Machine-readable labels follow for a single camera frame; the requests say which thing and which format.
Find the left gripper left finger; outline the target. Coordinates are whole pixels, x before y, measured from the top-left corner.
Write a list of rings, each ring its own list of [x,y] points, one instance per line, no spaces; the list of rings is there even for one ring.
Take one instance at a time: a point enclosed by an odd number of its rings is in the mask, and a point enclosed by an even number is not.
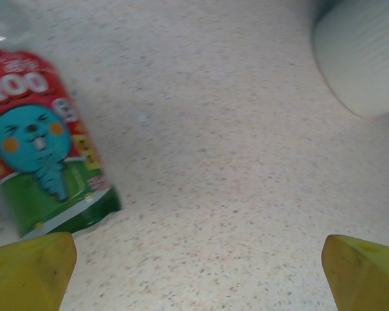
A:
[[[0,311],[59,311],[77,262],[70,233],[0,247]]]

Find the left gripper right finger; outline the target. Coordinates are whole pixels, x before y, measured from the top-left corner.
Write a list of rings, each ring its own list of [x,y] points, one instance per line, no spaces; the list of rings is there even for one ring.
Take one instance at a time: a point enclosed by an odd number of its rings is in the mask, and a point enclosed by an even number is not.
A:
[[[389,311],[389,246],[329,235],[322,267],[338,311]]]

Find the white plastic bin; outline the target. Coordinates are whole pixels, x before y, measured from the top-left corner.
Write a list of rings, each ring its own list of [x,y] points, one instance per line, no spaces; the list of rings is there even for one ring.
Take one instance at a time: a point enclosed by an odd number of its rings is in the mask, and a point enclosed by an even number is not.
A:
[[[348,110],[389,113],[389,0],[341,0],[316,24],[313,47],[326,84]]]

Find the cartoon label juice bottle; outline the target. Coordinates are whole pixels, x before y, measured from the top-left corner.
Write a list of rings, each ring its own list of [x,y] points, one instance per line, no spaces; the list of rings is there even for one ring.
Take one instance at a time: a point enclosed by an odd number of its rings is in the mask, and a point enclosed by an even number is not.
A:
[[[120,210],[57,67],[26,14],[0,0],[0,187],[22,238],[74,233]]]

